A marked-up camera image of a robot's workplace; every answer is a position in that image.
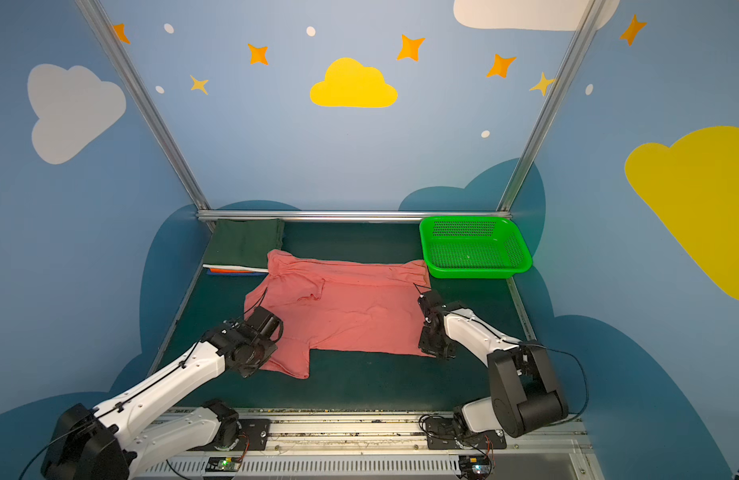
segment yellow cloud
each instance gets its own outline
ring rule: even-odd
[[[396,89],[385,83],[380,70],[353,58],[339,58],[326,69],[324,82],[311,87],[311,101],[322,107],[388,107]]]
[[[703,272],[739,300],[739,128],[704,128],[670,148],[644,144],[625,174]]]

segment robotic arm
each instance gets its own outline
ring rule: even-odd
[[[231,447],[239,439],[238,414],[219,400],[146,429],[189,392],[237,370],[246,378],[276,350],[271,336],[281,320],[257,307],[245,321],[224,322],[204,333],[183,355],[114,398],[64,412],[52,434],[42,474],[48,480],[127,480],[189,448]]]
[[[567,417],[567,401],[546,350],[483,322],[459,302],[445,305],[434,290],[418,299],[425,317],[420,349],[449,359],[458,342],[487,367],[490,397],[455,408],[458,437],[502,429],[519,437]]]

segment white cloud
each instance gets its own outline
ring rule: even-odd
[[[620,0],[607,0],[597,27],[612,18]],[[471,28],[572,31],[588,0],[455,0],[455,19]]]
[[[80,66],[41,64],[29,74],[29,101],[38,121],[33,146],[48,164],[72,159],[118,120],[127,107],[118,85]]]

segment pink fabric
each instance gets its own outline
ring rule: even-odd
[[[310,349],[427,356],[418,348],[417,285],[429,287],[423,260],[403,265],[300,259],[268,254],[268,276],[244,301],[284,322],[284,336],[263,370],[307,379]]]

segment green plastic laundry basket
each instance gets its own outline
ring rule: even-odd
[[[430,216],[422,255],[436,278],[509,278],[532,266],[518,227],[498,216]]]

